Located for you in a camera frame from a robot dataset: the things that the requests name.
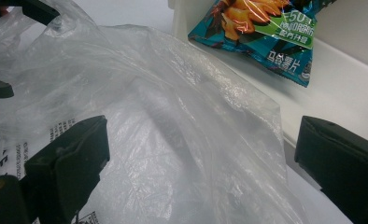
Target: white surface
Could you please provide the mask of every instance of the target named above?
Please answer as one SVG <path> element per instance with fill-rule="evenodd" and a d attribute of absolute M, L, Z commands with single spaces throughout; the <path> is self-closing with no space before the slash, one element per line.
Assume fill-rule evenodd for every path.
<path fill-rule="evenodd" d="M 166 0 L 75 0 L 98 24 L 115 26 L 136 24 L 157 28 L 168 34 L 172 30 L 173 10 Z"/>
<path fill-rule="evenodd" d="M 347 224 L 350 220 L 320 191 L 312 188 L 287 166 L 291 192 L 301 201 L 309 222 L 313 224 Z"/>
<path fill-rule="evenodd" d="M 316 35 L 368 64 L 368 0 L 337 0 L 320 11 Z"/>
<path fill-rule="evenodd" d="M 205 0 L 202 4 L 197 4 L 197 8 L 193 6 L 195 2 L 197 1 L 176 0 L 174 4 L 170 4 L 175 8 L 174 35 L 184 41 L 187 41 L 187 33 L 205 15 L 214 0 Z M 330 6 L 329 12 L 338 15 L 341 10 L 362 10 L 362 7 L 356 8 L 356 6 L 356 4 L 350 6 L 347 1 L 338 0 L 334 3 L 334 7 Z M 338 19 L 340 17 L 336 17 L 335 21 L 321 21 L 318 29 L 325 23 L 329 23 L 331 27 L 344 26 L 345 28 L 341 28 L 343 32 L 352 29 L 352 23 L 340 22 Z M 364 25 L 361 29 L 364 36 L 368 36 L 367 27 L 368 25 Z M 335 41 L 335 37 L 330 40 L 328 34 L 323 32 L 322 36 L 331 43 Z M 280 104 L 284 134 L 293 145 L 296 143 L 302 115 L 330 120 L 368 140 L 367 64 L 316 39 L 310 84 L 308 88 L 303 88 L 269 72 L 242 55 L 204 46 L 200 48 L 219 57 L 240 76 Z"/>

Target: blue snack package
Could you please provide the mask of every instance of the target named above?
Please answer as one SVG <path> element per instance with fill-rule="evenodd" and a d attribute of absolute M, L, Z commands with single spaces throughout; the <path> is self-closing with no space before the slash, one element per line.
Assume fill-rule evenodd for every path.
<path fill-rule="evenodd" d="M 333 0 L 217 0 L 190 32 L 209 47 L 244 53 L 306 87 L 315 15 Z"/>

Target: chip bag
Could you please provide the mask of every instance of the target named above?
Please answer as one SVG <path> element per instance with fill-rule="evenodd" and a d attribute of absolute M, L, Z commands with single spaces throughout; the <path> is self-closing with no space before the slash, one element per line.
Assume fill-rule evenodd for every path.
<path fill-rule="evenodd" d="M 217 0 L 190 32 L 212 48 L 244 53 L 306 87 L 315 15 L 333 0 Z"/>

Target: plastic bag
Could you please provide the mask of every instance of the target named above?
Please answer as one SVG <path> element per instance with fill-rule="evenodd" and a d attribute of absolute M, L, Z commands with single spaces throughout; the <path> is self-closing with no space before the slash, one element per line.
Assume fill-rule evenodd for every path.
<path fill-rule="evenodd" d="M 49 4 L 62 16 L 31 43 L 20 37 L 39 30 L 19 9 L 0 19 L 0 79 L 15 92 L 0 100 L 0 175 L 22 178 L 38 150 L 105 115 L 111 161 L 83 221 L 307 223 L 274 101 L 169 35 Z"/>

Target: transparent plastic bag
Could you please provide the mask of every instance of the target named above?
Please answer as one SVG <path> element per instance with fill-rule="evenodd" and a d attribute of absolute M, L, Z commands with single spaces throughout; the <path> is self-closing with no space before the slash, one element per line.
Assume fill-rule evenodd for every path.
<path fill-rule="evenodd" d="M 38 150 L 105 115 L 111 161 L 82 220 L 307 223 L 274 101 L 170 35 L 98 27 L 73 2 L 48 3 L 62 16 L 30 42 L 19 9 L 0 19 L 0 79 L 15 92 L 0 100 L 0 175 L 22 178 Z"/>

